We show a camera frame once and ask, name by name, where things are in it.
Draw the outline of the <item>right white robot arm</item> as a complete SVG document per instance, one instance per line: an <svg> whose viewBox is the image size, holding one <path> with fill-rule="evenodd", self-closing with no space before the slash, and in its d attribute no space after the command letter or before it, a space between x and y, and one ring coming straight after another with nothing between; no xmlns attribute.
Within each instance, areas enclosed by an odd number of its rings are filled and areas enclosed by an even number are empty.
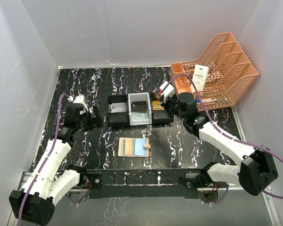
<svg viewBox="0 0 283 226"><path fill-rule="evenodd" d="M219 129L209 121L208 116L197 109L197 101L191 93L180 95L161 93L160 104L167 113L180 117L185 129L212 146L216 147L234 161L234 165L210 162L192 178L186 178L196 187L207 186L215 182L241 185L253 196L257 196L278 178L274 159L261 147L251 147L241 143L236 137Z"/></svg>

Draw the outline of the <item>beige leather card holder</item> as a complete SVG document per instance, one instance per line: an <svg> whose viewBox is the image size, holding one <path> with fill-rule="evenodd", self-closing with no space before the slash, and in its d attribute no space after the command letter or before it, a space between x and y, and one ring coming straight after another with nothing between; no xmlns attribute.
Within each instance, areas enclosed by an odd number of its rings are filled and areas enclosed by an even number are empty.
<svg viewBox="0 0 283 226"><path fill-rule="evenodd" d="M151 145L148 138L127 138L119 139L119 157L148 157Z"/></svg>

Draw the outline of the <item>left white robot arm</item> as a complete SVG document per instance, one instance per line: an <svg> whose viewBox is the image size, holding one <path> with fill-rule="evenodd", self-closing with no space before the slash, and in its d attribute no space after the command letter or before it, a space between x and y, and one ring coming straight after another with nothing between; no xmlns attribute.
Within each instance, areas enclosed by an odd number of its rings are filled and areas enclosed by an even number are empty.
<svg viewBox="0 0 283 226"><path fill-rule="evenodd" d="M70 165L62 175L55 178L58 169L70 152L79 132L102 127L102 118L96 106L87 109L85 104L69 103L63 119L57 119L53 139L31 176L19 190L13 190L9 202L18 225L22 221L46 226L57 203L71 188L83 183L85 167Z"/></svg>

